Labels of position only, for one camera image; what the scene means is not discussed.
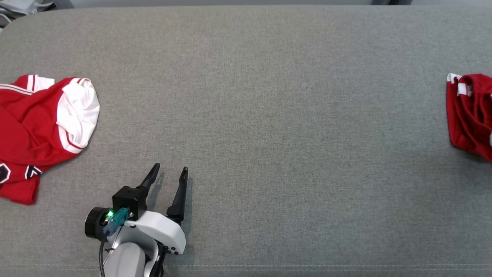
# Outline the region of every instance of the white power adapter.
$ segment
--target white power adapter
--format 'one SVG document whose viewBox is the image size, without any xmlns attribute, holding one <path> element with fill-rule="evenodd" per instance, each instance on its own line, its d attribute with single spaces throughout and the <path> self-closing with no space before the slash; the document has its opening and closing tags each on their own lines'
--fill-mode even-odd
<svg viewBox="0 0 492 277">
<path fill-rule="evenodd" d="M 18 11 L 26 14 L 37 13 L 38 6 L 44 0 L 0 0 L 0 11 L 2 6 L 13 11 Z"/>
</svg>

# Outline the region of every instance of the gray fabric surface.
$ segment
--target gray fabric surface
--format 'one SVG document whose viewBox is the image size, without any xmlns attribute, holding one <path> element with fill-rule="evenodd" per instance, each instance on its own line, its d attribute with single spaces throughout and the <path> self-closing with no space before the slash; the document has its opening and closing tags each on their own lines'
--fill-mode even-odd
<svg viewBox="0 0 492 277">
<path fill-rule="evenodd" d="M 492 74 L 490 10 L 64 10 L 0 35 L 0 81 L 90 78 L 88 149 L 0 201 L 0 276 L 96 276 L 94 206 L 155 162 L 190 186 L 169 276 L 490 276 L 492 165 L 450 145 L 449 72 Z"/>
</svg>

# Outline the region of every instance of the teal connector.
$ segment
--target teal connector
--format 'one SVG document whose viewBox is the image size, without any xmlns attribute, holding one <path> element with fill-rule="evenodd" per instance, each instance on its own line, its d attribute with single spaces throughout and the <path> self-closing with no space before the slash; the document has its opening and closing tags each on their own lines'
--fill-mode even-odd
<svg viewBox="0 0 492 277">
<path fill-rule="evenodd" d="M 118 227 L 128 220 L 129 215 L 130 211 L 127 208 L 121 208 L 109 219 L 108 225 L 104 226 L 103 233 L 109 232 L 108 237 L 112 236 Z"/>
</svg>

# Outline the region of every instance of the black hexagon logo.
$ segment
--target black hexagon logo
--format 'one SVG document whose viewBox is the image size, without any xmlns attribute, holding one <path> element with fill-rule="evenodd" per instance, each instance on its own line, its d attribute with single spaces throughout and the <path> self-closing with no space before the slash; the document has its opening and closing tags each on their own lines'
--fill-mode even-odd
<svg viewBox="0 0 492 277">
<path fill-rule="evenodd" d="M 10 178 L 10 168 L 6 164 L 0 165 L 0 184 L 5 183 Z"/>
</svg>

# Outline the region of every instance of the robotic arm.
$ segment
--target robotic arm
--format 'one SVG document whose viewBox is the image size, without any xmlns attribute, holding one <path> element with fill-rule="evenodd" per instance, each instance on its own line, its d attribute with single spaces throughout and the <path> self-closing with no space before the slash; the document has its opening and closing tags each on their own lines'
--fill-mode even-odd
<svg viewBox="0 0 492 277">
<path fill-rule="evenodd" d="M 113 195 L 112 208 L 93 208 L 86 218 L 85 233 L 101 241 L 102 277 L 161 277 L 166 254 L 182 254 L 186 238 L 184 219 L 188 168 L 183 168 L 179 187 L 167 216 L 147 210 L 146 198 L 160 164 L 155 164 L 136 188 L 124 186 Z M 104 244 L 110 247 L 102 262 Z"/>
</svg>

